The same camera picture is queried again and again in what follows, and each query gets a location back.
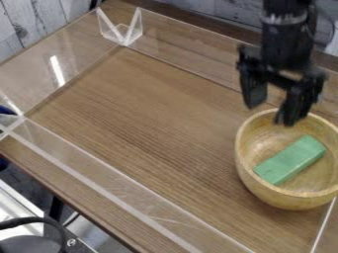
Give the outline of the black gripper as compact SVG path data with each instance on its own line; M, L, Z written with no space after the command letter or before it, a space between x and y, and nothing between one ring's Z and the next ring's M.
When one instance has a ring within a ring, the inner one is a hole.
M327 80L326 73L311 61L316 20L315 11L264 11L261 45L237 47L236 68L244 104L253 109L265 102L269 83L284 89L286 99L275 124L286 127L307 117Z

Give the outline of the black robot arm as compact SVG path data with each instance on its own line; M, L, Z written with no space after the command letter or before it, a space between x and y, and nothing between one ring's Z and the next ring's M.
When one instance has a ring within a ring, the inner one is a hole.
M311 61L316 20L315 0L263 0L261 44L237 46L244 104L249 109L261 105L269 85L286 90L275 122L287 127L306 118L327 80Z

